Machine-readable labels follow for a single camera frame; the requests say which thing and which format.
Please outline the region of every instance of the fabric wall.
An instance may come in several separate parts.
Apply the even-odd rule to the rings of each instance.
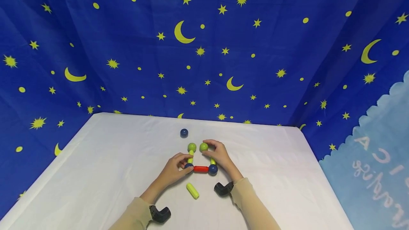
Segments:
[[[318,160],[403,79],[409,0],[0,0],[0,217],[98,112],[298,126]]]

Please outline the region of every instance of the black plastic clip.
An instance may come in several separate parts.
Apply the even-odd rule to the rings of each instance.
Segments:
[[[230,182],[229,184],[227,184],[226,186],[223,186],[220,182],[217,183],[214,186],[214,190],[215,192],[220,196],[220,197],[224,197],[226,195],[228,195],[231,190],[233,189],[234,184],[233,182]]]
[[[163,224],[170,217],[170,209],[168,207],[163,208],[161,211],[158,211],[155,205],[149,206],[151,211],[151,216],[153,221]]]

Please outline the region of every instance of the beige sleeve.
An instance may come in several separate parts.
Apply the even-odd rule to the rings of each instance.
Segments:
[[[231,196],[251,230],[280,230],[274,217],[256,195],[248,178],[234,183]]]
[[[141,198],[135,197],[109,230],[145,230],[152,220],[150,205]]]

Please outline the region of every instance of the yellow crescent moon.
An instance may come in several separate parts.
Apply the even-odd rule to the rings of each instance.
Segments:
[[[377,42],[379,42],[379,41],[381,41],[381,39],[373,40],[372,42],[369,43],[369,45],[367,45],[367,46],[364,48],[364,50],[363,50],[363,52],[362,52],[362,55],[361,55],[361,61],[362,61],[363,63],[365,63],[365,64],[371,64],[371,63],[377,62],[377,61],[372,61],[372,60],[368,57],[368,53],[369,53],[369,50],[370,50]]]
[[[55,148],[54,148],[54,155],[57,156],[57,155],[59,155],[60,153],[61,153],[61,150],[60,150],[60,148],[58,147],[58,143],[57,143],[57,145],[56,145]]]
[[[68,71],[68,67],[65,68],[65,78],[70,80],[71,82],[80,82],[80,81],[84,81],[85,79],[87,79],[87,75],[84,75],[82,77],[76,77],[71,75],[71,73]]]
[[[243,87],[243,84],[240,85],[240,86],[234,86],[234,85],[231,84],[231,80],[232,80],[232,79],[233,79],[233,77],[231,77],[231,78],[228,80],[228,83],[226,84],[226,86],[228,87],[228,89],[231,90],[231,91],[240,90],[240,89]]]
[[[181,25],[183,24],[184,21],[180,21],[176,26],[175,26],[175,37],[176,39],[183,43],[183,44],[189,44],[193,42],[194,38],[186,38],[181,34]]]

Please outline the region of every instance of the hand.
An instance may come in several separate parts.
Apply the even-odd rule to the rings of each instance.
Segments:
[[[193,171],[193,167],[188,167],[179,171],[179,168],[185,168],[188,158],[192,155],[177,153],[168,160],[162,172],[159,174],[148,189],[140,196],[146,203],[154,204],[156,198],[165,190],[170,184],[175,183],[186,174]]]
[[[203,141],[208,145],[214,146],[214,151],[202,151],[202,154],[213,158],[224,170],[229,174],[232,181],[238,181],[243,178],[243,175],[234,165],[233,161],[230,159],[228,151],[223,143],[215,141],[214,139],[205,139]]]

